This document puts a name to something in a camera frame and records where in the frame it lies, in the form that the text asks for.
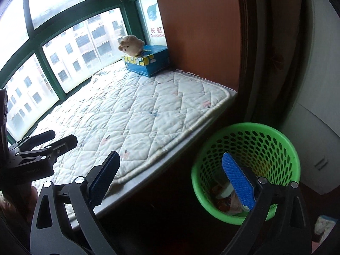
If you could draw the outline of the person's left hand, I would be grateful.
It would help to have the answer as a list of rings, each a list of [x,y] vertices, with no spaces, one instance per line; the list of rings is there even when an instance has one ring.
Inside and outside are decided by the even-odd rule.
[[[38,199],[38,192],[34,186],[30,190],[14,192],[11,196],[1,191],[1,213],[8,219],[21,219],[31,222]]]

